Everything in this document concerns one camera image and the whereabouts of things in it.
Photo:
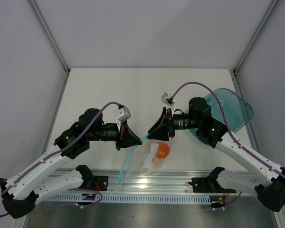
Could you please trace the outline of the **orange toy pumpkin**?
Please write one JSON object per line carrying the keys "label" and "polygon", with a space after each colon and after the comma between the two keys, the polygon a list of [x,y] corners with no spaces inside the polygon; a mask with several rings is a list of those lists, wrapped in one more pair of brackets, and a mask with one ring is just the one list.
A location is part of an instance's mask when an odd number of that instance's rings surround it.
{"label": "orange toy pumpkin", "polygon": [[158,149],[157,149],[157,152],[155,154],[155,156],[158,158],[158,159],[165,159],[170,153],[170,147],[168,144],[166,143],[159,143],[158,145]]}

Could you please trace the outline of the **clear zip top bag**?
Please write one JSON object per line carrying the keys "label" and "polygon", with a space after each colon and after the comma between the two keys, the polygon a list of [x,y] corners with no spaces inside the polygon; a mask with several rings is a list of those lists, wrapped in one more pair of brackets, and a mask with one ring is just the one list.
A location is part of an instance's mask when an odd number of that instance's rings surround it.
{"label": "clear zip top bag", "polygon": [[[157,166],[159,169],[167,161],[172,151],[173,141],[149,140],[147,136],[148,134],[143,137],[142,145],[134,146],[126,155],[120,168],[118,184],[124,184],[136,177],[154,172],[149,171],[151,166]],[[156,164],[153,158],[156,157],[158,145],[162,142],[169,145],[170,153],[160,164]]]}

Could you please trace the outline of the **pink toy egg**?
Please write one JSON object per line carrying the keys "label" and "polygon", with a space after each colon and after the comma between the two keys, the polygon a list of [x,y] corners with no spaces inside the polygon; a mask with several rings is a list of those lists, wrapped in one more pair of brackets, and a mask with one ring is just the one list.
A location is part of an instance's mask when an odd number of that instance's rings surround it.
{"label": "pink toy egg", "polygon": [[157,157],[153,158],[153,162],[156,163],[156,164],[160,164],[162,161],[163,161],[163,159],[160,159],[160,158],[157,158]]}

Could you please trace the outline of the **cream toy egg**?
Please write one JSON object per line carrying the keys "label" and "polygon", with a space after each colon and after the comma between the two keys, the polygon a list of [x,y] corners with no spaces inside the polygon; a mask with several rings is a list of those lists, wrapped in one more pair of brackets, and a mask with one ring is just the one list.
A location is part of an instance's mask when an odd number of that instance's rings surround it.
{"label": "cream toy egg", "polygon": [[157,170],[157,169],[158,169],[157,166],[151,166],[151,167],[149,168],[149,171],[155,171],[155,170]]}

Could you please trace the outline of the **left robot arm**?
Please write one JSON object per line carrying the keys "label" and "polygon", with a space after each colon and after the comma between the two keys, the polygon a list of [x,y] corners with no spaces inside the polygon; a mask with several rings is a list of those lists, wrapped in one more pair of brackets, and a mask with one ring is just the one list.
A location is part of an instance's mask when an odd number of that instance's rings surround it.
{"label": "left robot arm", "polygon": [[14,219],[29,214],[39,203],[66,190],[99,190],[95,176],[86,165],[55,179],[46,178],[90,148],[90,142],[115,142],[117,150],[138,146],[142,140],[130,129],[126,106],[115,111],[115,123],[104,123],[102,110],[86,110],[69,129],[55,139],[40,158],[12,178],[0,178],[2,204]]}

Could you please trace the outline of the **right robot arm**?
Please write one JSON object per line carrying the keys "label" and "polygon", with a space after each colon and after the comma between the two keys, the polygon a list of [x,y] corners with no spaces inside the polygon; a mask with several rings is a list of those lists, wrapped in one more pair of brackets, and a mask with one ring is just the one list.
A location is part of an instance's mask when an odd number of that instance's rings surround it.
{"label": "right robot arm", "polygon": [[189,101],[186,114],[163,108],[158,121],[148,130],[149,140],[168,141],[176,130],[196,129],[197,138],[243,166],[249,174],[234,174],[216,167],[208,176],[211,191],[232,189],[256,197],[267,209],[279,212],[285,206],[285,166],[281,166],[245,145],[225,124],[211,115],[202,97]]}

